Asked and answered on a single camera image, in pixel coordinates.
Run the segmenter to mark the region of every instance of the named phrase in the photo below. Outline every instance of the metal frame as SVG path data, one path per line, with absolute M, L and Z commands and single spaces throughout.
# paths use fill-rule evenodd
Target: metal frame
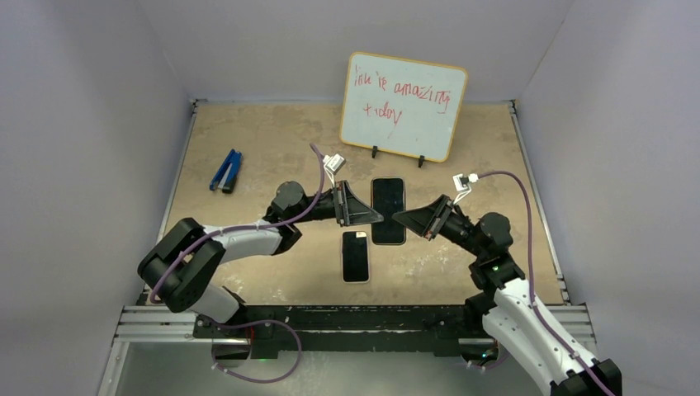
M 180 174 L 182 172 L 182 165 L 184 164 L 185 156 L 187 154 L 187 148 L 189 147 L 190 139 L 192 137 L 192 131 L 198 112 L 198 104 L 200 102 L 215 104 L 234 103 L 234 101 L 207 101 L 206 99 L 195 100 L 192 103 L 192 117 L 190 119 L 187 137 L 185 138 L 185 144 L 182 148 L 180 161 L 177 165 L 177 172 L 173 180 L 173 186 L 171 187 L 168 203 L 166 204 L 166 208 L 163 213 L 163 219 L 161 221 L 160 229 L 158 231 L 157 240 L 160 240 L 160 238 L 163 237 L 163 234 L 165 232 L 165 227 L 168 222 L 168 217 L 170 215 L 170 210 L 172 208 L 173 199 L 177 189 L 177 182 L 179 181 Z M 527 169 L 527 175 L 530 178 L 531 188 L 534 193 L 535 202 L 537 203 L 537 209 L 540 213 L 540 216 L 542 217 L 542 223 L 544 225 L 547 243 L 550 248 L 552 261 L 554 262 L 555 272 L 557 275 L 557 279 L 559 280 L 562 297 L 566 304 L 548 305 L 547 308 L 549 308 L 549 310 L 554 314 L 556 319 L 560 321 L 564 328 L 569 333 L 571 333 L 572 336 L 574 336 L 579 343 L 581 343 L 589 351 L 593 352 L 594 354 L 597 354 L 597 348 L 595 345 L 595 335 L 590 322 L 588 309 L 585 306 L 571 306 L 569 302 L 569 294 L 566 289 L 564 277 L 561 274 L 559 259 L 556 255 L 556 250 L 551 239 L 549 224 L 547 223 L 546 215 L 544 209 L 542 208 L 542 201 L 540 199 L 539 191 L 537 189 L 537 184 L 535 183 L 534 175 L 532 174 L 530 160 L 527 156 L 527 150 L 524 146 L 514 101 L 507 101 L 505 102 L 505 104 L 508 105 L 508 111 L 510 112 L 513 127 L 518 137 L 518 144 L 520 145 L 521 152 L 523 153 L 525 168 Z M 147 285 L 144 286 L 144 292 L 150 292 L 150 288 Z M 125 360 L 128 356 L 129 348 L 132 343 L 216 342 L 229 344 L 244 344 L 246 342 L 242 338 L 226 340 L 194 338 L 192 336 L 192 330 L 195 326 L 195 317 L 196 315 L 192 312 L 171 313 L 167 307 L 164 307 L 162 305 L 125 306 L 122 310 L 119 324 L 117 325 L 111 352 L 107 361 L 105 374 L 102 378 L 102 383 L 100 385 L 98 395 L 112 396 L 116 394 L 121 373 L 124 369 Z M 490 338 L 460 339 L 460 344 L 470 345 L 490 344 L 492 342 L 493 340 Z

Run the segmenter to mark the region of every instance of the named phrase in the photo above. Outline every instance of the whiteboard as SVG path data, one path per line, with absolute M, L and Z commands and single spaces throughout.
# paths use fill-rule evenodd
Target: whiteboard
M 466 80 L 463 68 L 356 52 L 348 63 L 340 139 L 445 161 Z

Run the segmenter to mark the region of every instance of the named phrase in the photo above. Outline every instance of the smartphone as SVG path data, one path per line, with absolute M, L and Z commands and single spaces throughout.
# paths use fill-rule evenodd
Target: smartphone
M 400 245 L 406 242 L 406 228 L 391 216 L 406 210 L 404 179 L 378 177 L 371 182 L 371 205 L 384 216 L 381 223 L 371 225 L 372 242 L 375 245 Z
M 340 248 L 343 261 L 343 281 L 364 283 L 370 280 L 370 261 L 367 249 L 367 233 L 362 231 L 343 233 Z

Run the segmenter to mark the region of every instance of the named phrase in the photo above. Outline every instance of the wooden tabletop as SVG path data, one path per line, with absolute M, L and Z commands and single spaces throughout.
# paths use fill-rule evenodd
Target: wooden tabletop
M 167 229 L 192 217 L 200 224 L 246 224 L 260 219 L 277 187 L 298 181 L 307 195 L 319 184 L 319 165 L 309 143 L 322 153 L 347 159 L 336 180 L 370 202 L 375 177 L 402 177 L 406 208 L 425 206 L 441 194 L 454 196 L 452 175 L 508 170 L 530 190 L 518 138 L 506 105 L 465 105 L 461 109 L 450 156 L 444 163 L 378 153 L 343 144 L 338 136 L 340 105 L 203 105 L 198 108 Z M 209 191 L 226 154 L 244 155 L 234 193 Z M 490 211 L 511 222 L 511 253 L 527 273 L 527 217 L 522 193 L 508 177 L 480 180 L 460 207 L 472 219 Z M 562 302 L 542 221 L 534 208 L 534 259 L 537 293 L 548 304 Z M 223 264 L 214 282 L 238 292 L 250 304 L 462 304 L 478 290 L 468 266 L 473 256 L 438 237 L 432 242 L 408 232 L 401 246 L 370 243 L 371 281 L 346 284 L 341 277 L 340 239 L 335 221 L 298 224 L 304 234 L 289 251 L 275 257 L 247 257 Z

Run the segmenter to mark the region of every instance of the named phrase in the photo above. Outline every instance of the white wall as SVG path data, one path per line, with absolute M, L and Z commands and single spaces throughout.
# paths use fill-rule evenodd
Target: white wall
M 97 392 L 187 108 L 135 0 L 2 2 L 3 394 Z
M 466 100 L 523 92 L 573 0 L 140 0 L 191 97 L 341 100 L 350 54 L 469 71 Z
M 700 388 L 698 15 L 576 0 L 519 107 L 567 285 L 626 394 Z

